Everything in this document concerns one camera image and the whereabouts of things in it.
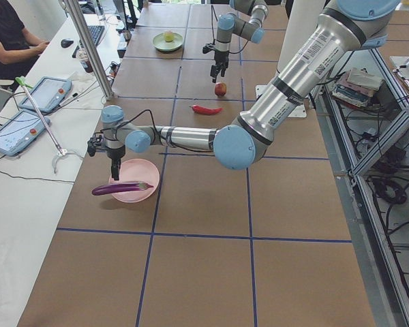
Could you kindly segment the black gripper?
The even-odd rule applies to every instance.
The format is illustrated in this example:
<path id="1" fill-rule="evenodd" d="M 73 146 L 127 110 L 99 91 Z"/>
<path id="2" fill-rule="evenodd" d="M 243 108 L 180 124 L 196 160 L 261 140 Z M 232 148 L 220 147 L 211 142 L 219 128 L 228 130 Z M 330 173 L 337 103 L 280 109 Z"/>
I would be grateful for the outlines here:
<path id="1" fill-rule="evenodd" d="M 103 134 L 93 134 L 87 142 L 87 153 L 93 157 L 97 151 L 105 151 L 111 159 L 111 177 L 118 181 L 121 159 L 125 156 L 125 145 L 119 141 L 108 140 Z"/>
<path id="2" fill-rule="evenodd" d="M 212 82 L 216 83 L 218 69 L 220 76 L 223 78 L 225 76 L 226 69 L 228 68 L 230 43 L 214 40 L 212 43 L 205 44 L 202 48 L 203 54 L 207 54 L 211 51 L 214 52 L 215 65 L 211 66 L 210 76 L 212 77 Z"/>

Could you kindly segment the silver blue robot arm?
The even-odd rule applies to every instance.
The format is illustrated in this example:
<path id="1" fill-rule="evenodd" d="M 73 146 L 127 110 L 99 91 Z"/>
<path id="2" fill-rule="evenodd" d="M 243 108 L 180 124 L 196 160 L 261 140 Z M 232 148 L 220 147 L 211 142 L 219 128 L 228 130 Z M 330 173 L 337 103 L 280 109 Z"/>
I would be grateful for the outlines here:
<path id="1" fill-rule="evenodd" d="M 202 48 L 203 54 L 214 52 L 215 63 L 210 71 L 213 83 L 217 82 L 219 75 L 224 77 L 228 69 L 232 35 L 259 44 L 264 35 L 263 22 L 269 14 L 266 1 L 229 1 L 229 5 L 232 9 L 248 15 L 249 20 L 245 21 L 232 12 L 220 15 L 217 19 L 216 36 Z"/>
<path id="2" fill-rule="evenodd" d="M 242 170 L 260 160 L 274 140 L 274 131 L 303 104 L 309 92 L 348 51 L 381 46 L 397 1 L 330 1 L 314 32 L 264 88 L 248 110 L 221 129 L 136 126 L 119 106 L 102 110 L 103 128 L 89 139 L 87 152 L 99 149 L 111 160 L 111 176 L 119 180 L 127 149 L 145 152 L 151 145 L 214 153 L 226 168 Z"/>

